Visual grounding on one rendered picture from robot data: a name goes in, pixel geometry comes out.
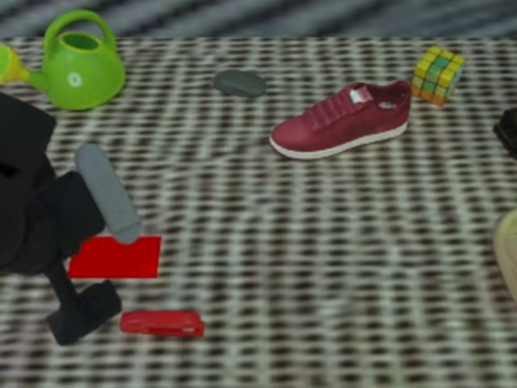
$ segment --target shoe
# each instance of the shoe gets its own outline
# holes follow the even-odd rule
[[[499,220],[494,232],[494,254],[506,287],[517,302],[517,210]]]
[[[302,115],[273,129],[270,143],[283,156],[318,159],[404,133],[410,114],[411,86],[352,83]]]

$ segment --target shoe tongue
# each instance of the shoe tongue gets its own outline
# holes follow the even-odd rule
[[[362,86],[358,89],[352,89],[350,91],[350,99],[353,103],[368,103],[373,101],[373,97],[367,87]]]

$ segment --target plaid fabric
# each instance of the plaid fabric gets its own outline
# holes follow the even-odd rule
[[[90,8],[118,36],[509,36],[508,0],[2,0],[0,37],[42,36]]]
[[[12,40],[29,66],[39,40]],[[353,81],[408,78],[427,46],[467,58],[453,100],[415,99],[398,139],[295,162],[267,144],[287,116]],[[513,40],[126,39],[122,95],[48,109],[60,173],[98,142],[164,238],[159,278],[118,280],[124,310],[193,309],[202,339],[124,335],[67,348],[43,277],[0,280],[0,386],[515,388],[517,308],[492,255],[515,162],[491,130],[517,104]],[[256,100],[212,76],[258,70]],[[78,282],[79,288],[87,282]]]

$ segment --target puzzle cube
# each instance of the puzzle cube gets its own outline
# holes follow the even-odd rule
[[[465,59],[438,46],[431,46],[414,68],[413,95],[442,105],[451,97],[463,72]]]

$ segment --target gray mouse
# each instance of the gray mouse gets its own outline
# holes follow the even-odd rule
[[[214,77],[213,87],[224,95],[259,97],[266,92],[266,81],[254,71],[224,70]]]

